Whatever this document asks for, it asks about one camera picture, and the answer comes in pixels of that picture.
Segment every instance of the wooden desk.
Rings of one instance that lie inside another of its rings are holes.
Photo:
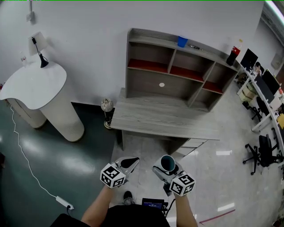
[[[189,109],[185,101],[157,94],[136,92],[126,98],[125,88],[121,89],[111,127],[122,130],[122,142],[128,133],[169,141],[169,154],[185,143],[186,148],[192,148],[193,143],[188,142],[192,138],[197,139],[197,145],[219,140],[213,112]]]

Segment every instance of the white wall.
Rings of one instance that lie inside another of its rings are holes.
[[[246,49],[261,15],[261,1],[211,2],[36,2],[36,24],[25,21],[28,2],[0,3],[0,82],[28,60],[28,37],[41,31],[48,60],[67,72],[72,101],[116,101],[125,86],[126,35],[131,27],[151,29],[207,44],[230,53],[235,40]],[[245,53],[241,52],[238,60]]]
[[[276,53],[282,54],[283,47],[271,29],[262,20],[258,23],[249,49],[258,56],[257,61],[264,70],[269,69],[270,72],[277,75],[281,67],[275,70],[271,65],[271,61]]]

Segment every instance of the cardboard box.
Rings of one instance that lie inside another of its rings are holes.
[[[251,83],[247,84],[248,89],[253,92],[254,94],[258,94],[256,89],[254,88],[254,86]]]
[[[256,94],[253,93],[253,92],[249,89],[248,86],[245,86],[245,87],[244,87],[243,93],[244,93],[244,95],[245,95],[246,97],[251,98],[251,99],[253,99],[253,98],[256,96]]]
[[[242,91],[239,94],[239,97],[240,97],[242,102],[250,102],[250,101],[252,101],[252,98],[249,98],[249,97],[245,96],[244,91]]]

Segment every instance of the power strip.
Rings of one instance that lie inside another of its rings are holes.
[[[64,199],[60,198],[59,196],[56,197],[56,201],[62,204],[63,206],[67,207],[70,206],[69,210],[73,210],[74,207],[70,203],[66,202]]]

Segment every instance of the white curved table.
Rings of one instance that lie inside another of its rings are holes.
[[[257,82],[255,81],[255,78],[242,66],[243,70],[245,71],[245,73],[248,76],[248,79],[246,80],[246,82],[244,83],[244,85],[240,88],[240,90],[237,92],[237,94],[241,93],[241,91],[244,89],[244,87],[248,84],[249,81],[252,82],[252,85],[254,86],[255,90],[257,91],[259,97],[262,99],[262,101],[265,103],[269,114],[267,116],[265,116],[256,126],[254,126],[252,128],[252,131],[256,131],[263,122],[265,122],[267,119],[269,119],[270,117],[272,118],[272,125],[275,129],[275,133],[278,139],[278,143],[279,143],[279,148],[281,151],[284,151],[284,143],[283,143],[283,139],[281,136],[281,132],[280,129],[278,127],[278,122],[277,122],[277,117],[275,116],[275,111],[272,110],[272,108],[270,107],[269,103],[266,100],[266,97],[264,96],[264,94],[262,93],[262,91],[260,90],[259,86],[257,85]]]
[[[49,62],[40,68],[40,63],[32,63],[7,80],[0,100],[8,99],[33,128],[41,127],[47,118],[67,140],[77,141],[84,126],[65,92],[66,77],[59,64]]]

